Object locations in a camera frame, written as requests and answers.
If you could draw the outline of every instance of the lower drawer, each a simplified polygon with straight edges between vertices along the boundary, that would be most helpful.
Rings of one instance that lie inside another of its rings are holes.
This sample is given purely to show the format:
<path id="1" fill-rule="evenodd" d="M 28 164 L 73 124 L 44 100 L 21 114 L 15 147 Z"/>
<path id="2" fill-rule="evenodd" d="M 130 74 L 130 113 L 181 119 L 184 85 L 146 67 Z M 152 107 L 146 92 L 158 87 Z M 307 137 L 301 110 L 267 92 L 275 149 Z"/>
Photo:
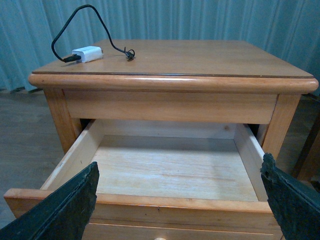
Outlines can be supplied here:
<path id="1" fill-rule="evenodd" d="M 40 190 L 10 189 L 5 199 L 19 217 L 96 161 L 87 239 L 279 240 L 261 180 L 263 154 L 244 124 L 96 120 Z"/>
<path id="2" fill-rule="evenodd" d="M 90 223 L 82 240 L 272 240 L 272 234 Z"/>

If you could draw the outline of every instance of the black cable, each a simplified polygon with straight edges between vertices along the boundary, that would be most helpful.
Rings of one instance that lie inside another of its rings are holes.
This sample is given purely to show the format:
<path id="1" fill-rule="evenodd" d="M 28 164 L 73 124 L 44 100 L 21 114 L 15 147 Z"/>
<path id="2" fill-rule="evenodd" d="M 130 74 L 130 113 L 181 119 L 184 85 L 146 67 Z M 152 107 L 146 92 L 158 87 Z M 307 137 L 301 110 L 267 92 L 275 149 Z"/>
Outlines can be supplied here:
<path id="1" fill-rule="evenodd" d="M 99 12 L 97 11 L 97 9 L 90 5 L 90 4 L 86 4 L 86 5 L 82 5 L 82 6 L 79 6 L 77 9 L 74 10 L 74 12 L 72 13 L 72 15 L 69 17 L 69 19 L 66 21 L 66 23 L 64 24 L 63 28 L 61 29 L 61 31 L 58 33 L 58 35 L 54 38 L 54 40 L 52 41 L 51 43 L 51 49 L 52 49 L 52 52 L 53 54 L 62 62 L 65 62 L 65 63 L 68 63 L 68 62 L 73 62 L 73 61 L 77 61 L 77 60 L 80 60 L 81 59 L 81 56 L 77 55 L 77 54 L 73 54 L 72 56 L 69 56 L 69 57 L 66 57 L 64 59 L 62 59 L 57 53 L 56 53 L 56 50 L 55 50 L 55 44 L 56 44 L 56 41 L 60 38 L 60 36 L 64 33 L 64 31 L 66 30 L 67 26 L 69 25 L 69 23 L 71 22 L 71 20 L 74 18 L 74 16 L 76 15 L 76 13 L 81 10 L 81 9 L 84 9 L 84 8 L 92 8 L 94 10 L 94 12 L 96 13 L 97 17 L 99 18 L 104 30 L 106 31 L 106 34 L 108 35 L 109 37 L 109 40 L 110 40 L 110 43 L 111 43 L 111 46 L 118 50 L 119 52 L 122 52 L 126 55 L 126 57 L 128 58 L 128 61 L 131 61 L 135 58 L 135 51 L 133 49 L 130 49 L 128 51 L 126 51 L 126 47 L 124 47 L 124 50 L 116 47 L 114 45 L 114 43 L 112 42 L 112 39 L 111 39 L 111 36 L 110 36 L 110 33 L 104 23 L 104 21 L 102 20 Z"/>

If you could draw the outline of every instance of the wooden floor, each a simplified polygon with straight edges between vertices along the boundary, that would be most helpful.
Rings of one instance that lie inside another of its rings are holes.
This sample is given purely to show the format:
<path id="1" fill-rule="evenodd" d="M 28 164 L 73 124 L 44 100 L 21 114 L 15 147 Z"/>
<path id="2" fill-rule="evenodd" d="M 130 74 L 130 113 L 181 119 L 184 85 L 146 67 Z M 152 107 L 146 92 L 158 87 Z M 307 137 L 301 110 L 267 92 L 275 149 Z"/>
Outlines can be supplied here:
<path id="1" fill-rule="evenodd" d="M 277 159 L 285 172 L 292 171 L 319 111 L 320 103 L 301 98 Z M 43 93 L 0 91 L 0 195 L 40 188 L 63 155 Z M 0 228 L 14 219 L 1 197 Z"/>

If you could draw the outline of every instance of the teal curtain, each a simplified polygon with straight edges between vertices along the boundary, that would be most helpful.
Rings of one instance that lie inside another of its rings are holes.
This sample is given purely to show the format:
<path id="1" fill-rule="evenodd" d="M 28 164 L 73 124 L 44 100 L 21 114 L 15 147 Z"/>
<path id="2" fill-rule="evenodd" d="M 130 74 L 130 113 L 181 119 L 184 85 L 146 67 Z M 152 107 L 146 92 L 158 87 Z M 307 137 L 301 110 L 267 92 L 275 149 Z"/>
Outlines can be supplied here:
<path id="1" fill-rule="evenodd" d="M 320 80 L 318 0 L 2 0 L 0 88 L 34 89 L 28 75 L 55 60 L 51 41 L 83 4 L 97 8 L 114 39 L 243 40 Z M 64 56 L 106 37 L 83 9 L 56 49 Z"/>

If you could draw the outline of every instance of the wooden nightstand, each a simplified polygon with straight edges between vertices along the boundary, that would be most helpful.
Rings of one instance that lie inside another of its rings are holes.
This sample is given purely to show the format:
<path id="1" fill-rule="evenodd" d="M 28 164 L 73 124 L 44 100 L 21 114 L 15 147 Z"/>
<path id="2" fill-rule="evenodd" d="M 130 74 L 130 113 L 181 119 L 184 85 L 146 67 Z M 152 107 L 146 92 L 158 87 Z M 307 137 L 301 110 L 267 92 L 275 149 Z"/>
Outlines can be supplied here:
<path id="1" fill-rule="evenodd" d="M 104 58 L 35 70 L 66 155 L 42 186 L 10 189 L 16 217 L 91 161 L 84 239 L 279 240 L 260 177 L 314 77 L 242 41 L 98 42 Z M 85 130 L 80 119 L 92 119 Z M 260 124 L 258 141 L 246 124 Z"/>

